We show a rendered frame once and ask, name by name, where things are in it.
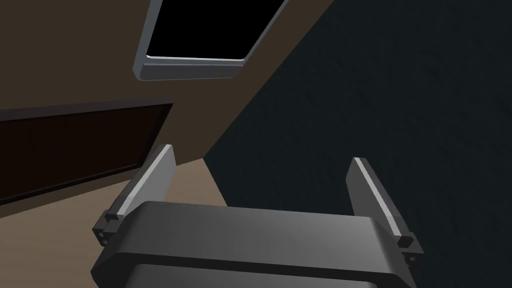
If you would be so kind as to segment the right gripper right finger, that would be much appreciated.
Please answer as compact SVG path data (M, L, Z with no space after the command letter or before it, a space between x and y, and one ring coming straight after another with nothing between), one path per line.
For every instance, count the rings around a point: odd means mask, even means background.
M406 262L420 262L424 251L367 159L354 157L345 182L357 217L369 217L395 239Z

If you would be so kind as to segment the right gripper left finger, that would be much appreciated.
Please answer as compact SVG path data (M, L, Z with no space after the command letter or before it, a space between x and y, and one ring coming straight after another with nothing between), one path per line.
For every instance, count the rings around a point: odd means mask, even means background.
M93 226L92 232L101 246L109 242L122 221L135 208L147 201L164 201L176 166L171 144L159 145L153 151Z

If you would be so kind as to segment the dark brown door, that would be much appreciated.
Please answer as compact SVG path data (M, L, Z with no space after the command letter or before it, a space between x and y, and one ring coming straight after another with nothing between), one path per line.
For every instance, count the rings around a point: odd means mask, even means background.
M0 120L0 206L140 168L171 108Z

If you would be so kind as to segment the grey framed window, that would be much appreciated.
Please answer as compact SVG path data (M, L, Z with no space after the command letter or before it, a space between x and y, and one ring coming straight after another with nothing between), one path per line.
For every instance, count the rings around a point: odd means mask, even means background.
M140 81L236 76L289 0L150 0L133 73Z

